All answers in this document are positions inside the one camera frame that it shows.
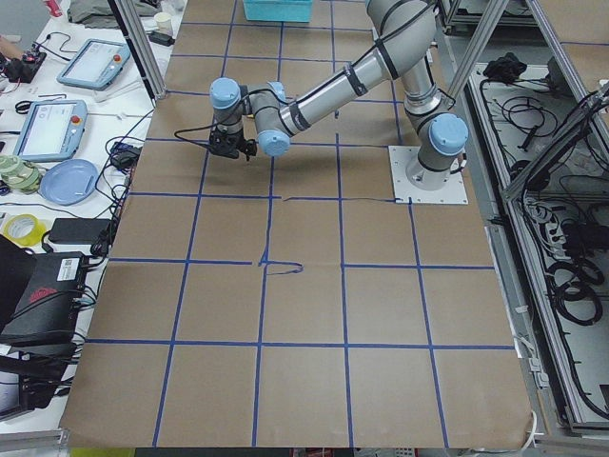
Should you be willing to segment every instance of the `yellow tape roll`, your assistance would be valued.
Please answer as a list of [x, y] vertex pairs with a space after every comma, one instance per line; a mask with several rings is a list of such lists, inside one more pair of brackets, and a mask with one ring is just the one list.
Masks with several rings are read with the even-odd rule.
[[4, 236], [13, 243], [27, 248], [40, 243], [45, 231], [47, 228], [36, 217], [22, 214], [9, 219], [4, 227]]

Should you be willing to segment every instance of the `laptop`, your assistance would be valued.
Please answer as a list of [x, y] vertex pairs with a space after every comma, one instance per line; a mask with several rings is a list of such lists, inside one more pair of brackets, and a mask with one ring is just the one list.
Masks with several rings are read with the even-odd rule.
[[71, 341], [78, 317], [73, 300], [82, 296], [87, 276], [84, 260], [82, 252], [27, 254], [0, 235], [0, 342]]

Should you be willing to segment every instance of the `blue plate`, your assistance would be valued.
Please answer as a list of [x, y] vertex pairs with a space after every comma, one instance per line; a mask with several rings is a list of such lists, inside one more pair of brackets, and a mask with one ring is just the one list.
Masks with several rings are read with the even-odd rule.
[[73, 205], [93, 193], [98, 175], [88, 160], [66, 160], [47, 171], [40, 183], [40, 194], [57, 205]]

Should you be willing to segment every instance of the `floor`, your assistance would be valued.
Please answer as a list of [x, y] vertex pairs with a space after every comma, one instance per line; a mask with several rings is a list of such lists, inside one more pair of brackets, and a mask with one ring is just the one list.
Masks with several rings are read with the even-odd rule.
[[49, 21], [41, 0], [0, 0], [0, 34], [21, 35], [18, 46], [28, 49]]

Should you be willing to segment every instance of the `brown paper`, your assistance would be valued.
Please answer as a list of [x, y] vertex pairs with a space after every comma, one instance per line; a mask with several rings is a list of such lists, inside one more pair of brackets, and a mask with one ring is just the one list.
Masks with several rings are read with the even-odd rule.
[[473, 191], [393, 203], [386, 146], [418, 141], [399, 84], [274, 160], [173, 141], [211, 121], [222, 74], [291, 96], [371, 45], [362, 3], [314, 2], [321, 30], [253, 27], [232, 4], [187, 5], [167, 84], [201, 94], [155, 111], [62, 419], [72, 444], [519, 447], [530, 406]]

